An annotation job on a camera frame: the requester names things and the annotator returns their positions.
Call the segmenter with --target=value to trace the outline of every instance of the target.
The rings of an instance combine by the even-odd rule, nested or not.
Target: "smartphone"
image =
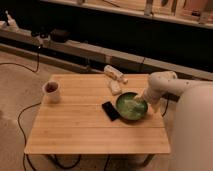
[[[113,107],[111,102],[106,102],[102,104],[103,110],[109,116],[111,121],[114,121],[120,117],[118,111]]]

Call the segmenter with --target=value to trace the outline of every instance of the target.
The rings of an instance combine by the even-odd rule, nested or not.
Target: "ceramic cup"
[[[55,81],[49,81],[42,87],[43,93],[49,98],[50,102],[58,103],[60,101],[60,87]]]

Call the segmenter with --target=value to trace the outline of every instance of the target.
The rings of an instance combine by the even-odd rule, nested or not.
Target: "floor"
[[[36,62],[25,58],[0,51],[0,63],[16,62],[28,67],[35,68]],[[22,171],[22,156],[24,149],[24,139],[17,124],[17,117],[21,110],[30,105],[36,104],[42,99],[41,87],[55,73],[73,73],[54,66],[40,64],[38,74],[28,70],[13,66],[0,66],[0,171]],[[165,110],[166,101],[161,101],[161,112]],[[170,101],[167,114],[164,117],[168,136],[172,131],[173,113],[176,103]],[[25,111],[21,118],[23,128],[28,135],[33,124],[33,120],[38,111],[34,107]],[[106,162],[106,155],[83,155],[83,159],[74,171],[102,171]],[[106,170],[109,171],[168,171],[169,155],[156,155],[151,163],[141,167],[145,155],[137,156],[112,156]],[[42,155],[30,156],[35,168],[38,171],[56,171],[56,168],[47,158]],[[59,156],[64,164],[71,164],[76,156]]]

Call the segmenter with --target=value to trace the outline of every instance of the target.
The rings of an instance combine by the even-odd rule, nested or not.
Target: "green bowl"
[[[136,121],[143,118],[147,113],[147,102],[133,100],[136,95],[137,93],[127,92],[121,94],[116,100],[116,109],[121,117],[126,120]]]

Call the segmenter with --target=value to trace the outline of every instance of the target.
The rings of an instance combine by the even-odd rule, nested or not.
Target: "wooden table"
[[[126,75],[123,92],[141,93],[147,75]],[[113,122],[101,104],[115,102],[102,74],[53,75],[62,100],[51,104],[43,98],[25,148],[26,154],[159,154],[170,153],[163,119],[149,107],[145,119]]]

